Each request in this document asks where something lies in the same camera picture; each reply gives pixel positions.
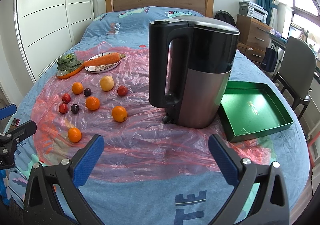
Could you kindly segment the red apple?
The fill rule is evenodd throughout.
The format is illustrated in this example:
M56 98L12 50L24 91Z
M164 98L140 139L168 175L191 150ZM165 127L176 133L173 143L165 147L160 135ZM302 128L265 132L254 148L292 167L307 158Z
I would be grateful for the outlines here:
M68 107L66 104L62 103L61 105L59 105L59 112L61 114L66 114L68 112Z
M65 104L68 104L71 102L71 96L68 93L63 94L62 101Z
M124 85L119 86L117 89L117 93L119 96L125 96L128 93L128 88Z

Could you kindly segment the orange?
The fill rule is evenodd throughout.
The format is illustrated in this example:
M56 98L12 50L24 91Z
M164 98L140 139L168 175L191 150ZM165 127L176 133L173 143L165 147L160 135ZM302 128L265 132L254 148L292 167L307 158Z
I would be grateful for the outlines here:
M81 140L81 138L82 134L78 128L72 127L68 130L68 139L70 142L77 143Z
M84 87L83 85L80 83L80 82L75 82L73 83L72 85L72 92L75 94L75 95L79 95L83 92L84 90Z
M122 106L116 106L112 109L112 117L116 122L124 122L127 119L127 111Z
M96 111L100 107L100 100L94 96L90 96L85 101L86 108L90 111Z

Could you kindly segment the dark plum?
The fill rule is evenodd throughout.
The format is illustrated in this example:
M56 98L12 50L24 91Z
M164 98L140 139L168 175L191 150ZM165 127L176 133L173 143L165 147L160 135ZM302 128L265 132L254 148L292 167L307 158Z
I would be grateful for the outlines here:
M71 105L71 112L72 112L73 114L77 114L77 113L79 112L79 110L80 110L80 107L79 107L78 104L73 104L73 105Z
M92 94L92 91L91 91L90 88L85 88L84 89L84 96L85 97L89 97L89 96L91 96L91 94Z

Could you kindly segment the yellow apple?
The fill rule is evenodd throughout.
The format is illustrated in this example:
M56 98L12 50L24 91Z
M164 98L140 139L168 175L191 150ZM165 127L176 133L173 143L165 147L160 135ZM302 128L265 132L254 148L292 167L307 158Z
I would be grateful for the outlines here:
M114 87L112 76L104 76L100 79L100 87L103 91L108 92Z

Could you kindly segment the orange oval dish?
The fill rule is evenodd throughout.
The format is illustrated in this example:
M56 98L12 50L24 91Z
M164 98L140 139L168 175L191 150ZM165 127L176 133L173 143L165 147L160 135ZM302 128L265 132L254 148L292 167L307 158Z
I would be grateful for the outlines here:
M61 75L61 76L59 76L58 74L56 74L56 77L57 77L58 79L68 79L68 78L76 75L77 73L79 73L83 68L84 68L84 66L83 66L83 65L80 65L79 68L73 70L72 72L67 73L67 74L63 74L63 75Z

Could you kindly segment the green leafy vegetable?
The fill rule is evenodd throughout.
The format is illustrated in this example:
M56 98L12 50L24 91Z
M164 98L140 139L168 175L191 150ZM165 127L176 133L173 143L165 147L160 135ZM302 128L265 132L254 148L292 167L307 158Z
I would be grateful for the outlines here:
M80 68L83 62L84 60L79 60L75 53L69 53L57 60L57 69L71 73Z

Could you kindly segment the green cardboard tray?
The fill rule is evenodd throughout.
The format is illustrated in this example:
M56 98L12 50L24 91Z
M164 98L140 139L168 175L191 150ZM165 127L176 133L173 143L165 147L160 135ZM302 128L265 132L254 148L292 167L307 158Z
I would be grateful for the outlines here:
M218 113L231 143L272 135L293 124L287 109L266 83L228 81Z

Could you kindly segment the large orange carrot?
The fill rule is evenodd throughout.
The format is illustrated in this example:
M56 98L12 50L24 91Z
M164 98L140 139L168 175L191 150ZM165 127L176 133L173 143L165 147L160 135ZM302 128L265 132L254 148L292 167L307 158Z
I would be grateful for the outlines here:
M124 54L118 53L118 52L113 52L109 53L107 55L100 56L96 59L92 60L87 60L83 62L84 67L93 67L93 66L102 66L102 65L107 65L107 64L113 64L120 62L121 59L126 57Z

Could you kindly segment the white wardrobe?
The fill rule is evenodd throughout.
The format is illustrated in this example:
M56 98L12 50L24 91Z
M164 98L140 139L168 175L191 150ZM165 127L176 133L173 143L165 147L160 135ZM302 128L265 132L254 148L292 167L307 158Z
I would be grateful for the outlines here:
M33 82L80 42L94 18L92 0L14 0L16 33Z

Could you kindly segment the grey chair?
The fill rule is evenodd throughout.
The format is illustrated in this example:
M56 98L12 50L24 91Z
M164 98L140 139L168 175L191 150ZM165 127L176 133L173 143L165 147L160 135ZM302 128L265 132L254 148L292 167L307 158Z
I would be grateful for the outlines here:
M281 92L287 90L293 97L292 109L303 105L298 119L301 119L310 103L309 88L315 70L316 58L310 50L307 52L300 47L287 47L280 70L272 80L283 85Z

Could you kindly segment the dark blue tote bag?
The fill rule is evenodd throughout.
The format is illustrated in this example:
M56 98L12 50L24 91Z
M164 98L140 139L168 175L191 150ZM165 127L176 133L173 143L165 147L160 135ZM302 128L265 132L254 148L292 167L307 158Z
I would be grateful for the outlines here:
M278 52L274 47L267 47L265 56L261 62L261 68L263 71L272 73L275 70L278 61Z

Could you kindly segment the wooden drawer chest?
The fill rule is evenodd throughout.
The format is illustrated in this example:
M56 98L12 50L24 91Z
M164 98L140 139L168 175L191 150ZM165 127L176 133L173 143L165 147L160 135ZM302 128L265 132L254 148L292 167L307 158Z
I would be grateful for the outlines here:
M261 66L271 40L270 27L257 19L238 15L236 27L240 31L238 50L256 66Z

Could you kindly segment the black silver electric kettle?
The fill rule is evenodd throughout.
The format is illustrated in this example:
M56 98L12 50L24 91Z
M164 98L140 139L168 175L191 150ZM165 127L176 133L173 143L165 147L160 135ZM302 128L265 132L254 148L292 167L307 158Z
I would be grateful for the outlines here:
M178 16L149 24L149 101L164 124L201 129L225 93L240 31L221 20Z

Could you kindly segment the white printer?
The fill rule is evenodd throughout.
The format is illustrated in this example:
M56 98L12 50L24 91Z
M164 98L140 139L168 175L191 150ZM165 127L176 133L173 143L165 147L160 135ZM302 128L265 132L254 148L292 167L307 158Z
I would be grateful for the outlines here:
M251 1L239 2L239 14L257 19L266 24L268 12L263 7Z

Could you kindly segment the wooden headboard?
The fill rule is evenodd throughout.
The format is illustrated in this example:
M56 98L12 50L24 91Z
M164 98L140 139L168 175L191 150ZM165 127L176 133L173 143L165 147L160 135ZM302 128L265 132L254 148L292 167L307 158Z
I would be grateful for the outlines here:
M214 0L105 0L106 12L124 11L145 6L191 9L211 18Z

